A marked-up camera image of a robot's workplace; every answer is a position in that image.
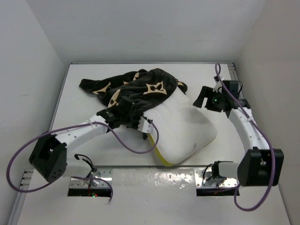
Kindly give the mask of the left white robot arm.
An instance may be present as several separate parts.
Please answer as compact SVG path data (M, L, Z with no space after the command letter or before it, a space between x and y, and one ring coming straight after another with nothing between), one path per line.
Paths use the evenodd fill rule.
M49 183L62 176L89 177L96 168L83 159L71 157L70 152L120 126L138 130L143 135L152 133L154 128L151 119L136 111L132 100L122 97L119 104L97 112L85 123L38 138L29 163Z

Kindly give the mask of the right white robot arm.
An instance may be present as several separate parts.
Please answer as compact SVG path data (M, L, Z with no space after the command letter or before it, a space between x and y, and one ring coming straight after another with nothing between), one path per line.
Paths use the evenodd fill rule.
M238 81L225 80L223 84L228 91L222 89L218 82L214 88L203 86L193 103L201 108L207 99L205 108L210 111L224 112L235 126L242 141L245 156L240 163L216 161L212 165L212 178L234 178L244 187L268 186L271 173L274 172L273 186L279 182L284 154L281 149L274 149L275 160L271 158L270 147L263 135L253 126L250 104L240 98Z

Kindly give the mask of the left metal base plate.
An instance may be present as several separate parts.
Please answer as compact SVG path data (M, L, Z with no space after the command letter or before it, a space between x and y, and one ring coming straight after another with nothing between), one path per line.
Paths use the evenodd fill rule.
M113 171L111 169L98 169L95 172L90 172L87 176L88 178L93 178L93 180L71 178L69 187L75 189L87 188L88 186L93 189L109 188L107 183L112 184L112 176Z

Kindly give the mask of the white foam front board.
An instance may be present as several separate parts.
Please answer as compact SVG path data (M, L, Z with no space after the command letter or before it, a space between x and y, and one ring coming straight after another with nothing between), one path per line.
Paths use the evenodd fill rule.
M256 210L264 187L240 189L232 196L197 196L191 170L115 169L113 197L70 197L69 179L27 194L20 225L287 225L278 187Z

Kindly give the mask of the black pillowcase with beige pattern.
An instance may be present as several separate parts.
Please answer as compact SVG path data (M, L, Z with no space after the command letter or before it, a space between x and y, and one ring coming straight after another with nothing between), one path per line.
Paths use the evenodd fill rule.
M82 79L79 87L96 95L106 108L116 105L121 98L131 98L141 117L147 110L166 101L177 88L183 93L188 90L184 82L160 68L130 71L103 80Z

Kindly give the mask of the white pillow with yellow edge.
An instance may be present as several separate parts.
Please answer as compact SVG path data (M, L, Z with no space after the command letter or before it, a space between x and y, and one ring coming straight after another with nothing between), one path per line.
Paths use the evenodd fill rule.
M177 88L162 104L144 113L159 131L154 152L165 166L183 162L214 141L218 132L214 124Z

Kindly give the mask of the metal base plate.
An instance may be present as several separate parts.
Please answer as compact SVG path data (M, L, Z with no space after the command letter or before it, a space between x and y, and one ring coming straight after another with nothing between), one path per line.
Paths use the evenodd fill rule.
M238 185L235 178L211 178L211 169L207 169L205 177L203 177L205 168L194 169L195 174L195 185L197 188L234 188Z
M88 186L93 189L109 188L107 183L112 184L112 176L113 171L111 169L98 169L95 172L90 172L87 176L88 178L93 178L93 180L71 178L69 187L75 189L87 188Z

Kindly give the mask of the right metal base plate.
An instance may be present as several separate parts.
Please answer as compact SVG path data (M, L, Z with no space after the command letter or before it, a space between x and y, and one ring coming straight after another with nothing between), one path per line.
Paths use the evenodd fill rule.
M207 169L205 177L203 177L205 168L194 169L195 174L195 185L197 188L234 188L238 185L235 178L211 178L211 169Z

